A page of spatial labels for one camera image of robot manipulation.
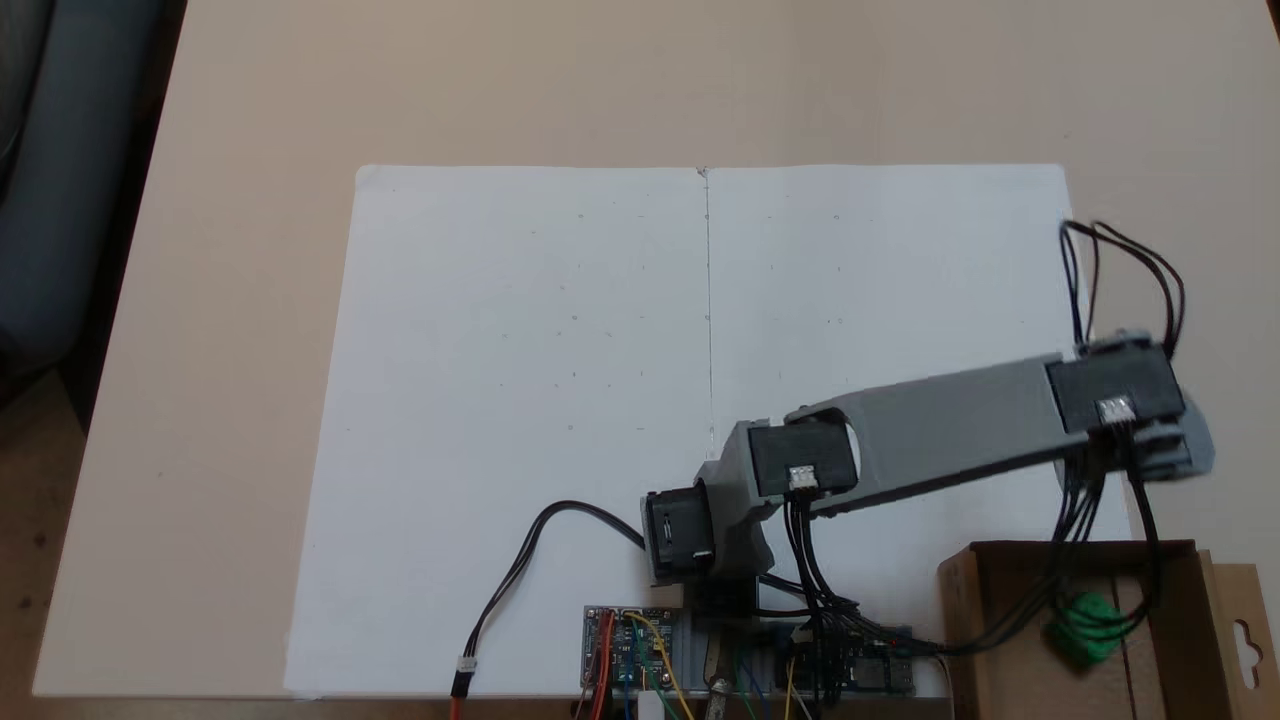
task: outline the microcontroller board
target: microcontroller board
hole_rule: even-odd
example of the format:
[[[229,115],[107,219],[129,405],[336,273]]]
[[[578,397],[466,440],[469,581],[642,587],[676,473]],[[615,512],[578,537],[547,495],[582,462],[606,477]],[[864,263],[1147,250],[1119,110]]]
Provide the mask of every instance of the microcontroller board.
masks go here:
[[[582,611],[582,662],[579,682],[594,685],[600,669],[602,629],[611,628],[608,639],[609,687],[621,689],[671,688],[671,674],[654,642],[653,630],[641,621],[627,618],[636,614],[653,623],[660,642],[673,664],[680,665],[689,642],[689,626],[682,611],[676,607],[602,607],[588,606]]]
[[[899,626],[893,630],[902,638],[911,637],[911,628]],[[859,633],[850,633],[844,644],[845,669],[844,689],[849,693],[859,694],[893,694],[914,696],[915,675],[911,667],[911,656],[899,647],[893,639],[869,638]],[[781,646],[774,660],[774,678],[777,687],[787,687],[787,670],[791,667],[791,659],[795,659],[795,687],[800,693],[809,693],[813,689],[813,656],[812,642],[788,642]]]

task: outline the wire bundle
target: wire bundle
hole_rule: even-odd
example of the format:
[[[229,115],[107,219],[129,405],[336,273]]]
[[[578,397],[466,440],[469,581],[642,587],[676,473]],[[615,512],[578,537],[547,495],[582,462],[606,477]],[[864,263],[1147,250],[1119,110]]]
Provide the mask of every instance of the wire bundle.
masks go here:
[[[1088,237],[1093,246],[1093,281],[1089,288],[1089,314],[1088,320],[1083,323],[1080,320],[1079,304],[1080,266],[1075,254],[1075,240],[1071,237],[1073,232]],[[1155,250],[1101,220],[1094,220],[1088,225],[1075,220],[1062,220],[1057,228],[1057,237],[1059,247],[1062,251],[1062,272],[1066,273],[1066,291],[1070,295],[1071,332],[1075,336],[1075,345],[1083,346],[1089,336],[1093,334],[1093,309],[1097,306],[1098,277],[1102,268],[1100,243],[1106,243],[1142,263],[1143,268],[1151,273],[1160,286],[1160,291],[1165,299],[1165,336],[1161,346],[1165,350],[1165,356],[1172,359],[1174,351],[1178,350],[1178,341],[1183,336],[1183,320],[1187,315],[1187,284],[1183,282],[1181,274],[1178,273],[1169,260],[1165,260]],[[1178,290],[1176,304],[1174,302],[1174,290],[1170,287],[1170,281],[1172,281],[1174,287]]]
[[[1158,602],[1161,592],[1160,537],[1156,532],[1155,516],[1151,511],[1142,474],[1130,465],[1128,470],[1129,484],[1137,498],[1151,557],[1149,591],[1137,607],[1121,618],[1100,618],[1080,611],[1066,612],[1070,605],[1066,582],[1074,571],[1082,546],[1088,541],[1093,529],[1106,479],[1105,471],[1101,469],[1080,470],[1071,465],[1069,462],[1065,469],[1062,503],[1059,509],[1053,537],[1050,541],[1048,559],[1039,579],[980,637],[959,646],[943,647],[940,655],[963,656],[992,650],[1020,633],[1046,607],[1052,609],[1060,623],[1078,628],[1108,630],[1106,634],[1094,633],[1092,637],[1097,641],[1120,639],[1135,630]]]
[[[594,687],[595,691],[591,693],[591,719],[600,720],[604,714],[605,698],[609,694],[609,664],[613,660],[613,624],[617,620],[612,610],[605,610],[600,615],[600,623],[596,625],[596,652],[600,659],[599,670],[594,674]],[[577,715],[582,712],[582,701],[579,700],[577,711],[573,712],[575,720]]]
[[[818,705],[835,705],[844,691],[849,656],[852,641],[858,637],[878,639],[909,655],[932,656],[942,651],[942,646],[879,625],[865,618],[858,603],[836,593],[819,568],[813,548],[813,514],[810,497],[797,496],[787,501],[783,509],[787,542],[795,556],[796,570],[800,574],[800,593],[806,610],[794,615],[808,615],[804,626],[813,634],[813,648],[809,653],[809,675],[813,682],[815,712]]]

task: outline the green terminal block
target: green terminal block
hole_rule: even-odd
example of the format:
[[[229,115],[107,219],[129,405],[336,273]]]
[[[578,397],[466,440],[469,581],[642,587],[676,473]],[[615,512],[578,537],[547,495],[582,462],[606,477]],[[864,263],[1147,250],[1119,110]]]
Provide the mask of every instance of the green terminal block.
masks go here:
[[[1096,592],[1080,593],[1064,612],[1065,620],[1046,626],[1051,643],[1080,667],[1092,667],[1111,656],[1120,641],[1115,638],[1119,624],[1100,625],[1091,620],[1121,620],[1124,614]]]

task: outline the beige table surface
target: beige table surface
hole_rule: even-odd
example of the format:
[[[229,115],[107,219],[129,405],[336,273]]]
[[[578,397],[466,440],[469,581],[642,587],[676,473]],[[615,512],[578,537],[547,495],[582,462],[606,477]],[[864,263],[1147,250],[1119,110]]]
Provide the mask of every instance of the beige table surface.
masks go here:
[[[1157,488],[1160,527],[1260,562],[1280,618],[1265,0],[192,0],[37,693],[284,692],[369,163],[1061,163],[1190,286],[1176,368],[1220,461]],[[1158,327],[1107,260],[1101,327]]]

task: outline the green wire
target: green wire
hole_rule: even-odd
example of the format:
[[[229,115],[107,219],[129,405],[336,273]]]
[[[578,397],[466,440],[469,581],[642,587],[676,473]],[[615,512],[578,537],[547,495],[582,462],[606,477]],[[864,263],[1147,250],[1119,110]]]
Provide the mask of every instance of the green wire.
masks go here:
[[[733,684],[737,685],[737,694],[742,698],[742,705],[746,706],[748,715],[751,720],[756,720],[755,710],[751,707],[751,698],[746,696],[746,689],[742,687],[742,651],[741,648],[733,653]]]
[[[636,639],[634,642],[636,643],[636,646],[639,646],[640,644],[640,641],[639,641],[639,638],[640,638],[640,623],[636,623],[635,620],[631,620],[631,628],[635,630],[635,638]],[[649,675],[649,666],[645,665],[644,660],[640,661],[640,671],[644,673],[645,678],[648,678],[649,687],[657,687],[657,683],[653,682],[653,676]],[[667,708],[667,715],[671,715],[671,720],[684,720],[680,715],[676,715],[676,708],[673,708],[671,706],[671,703],[667,702],[667,698],[662,697],[662,691],[654,691],[654,694],[657,694],[658,700],[662,701],[662,706]]]

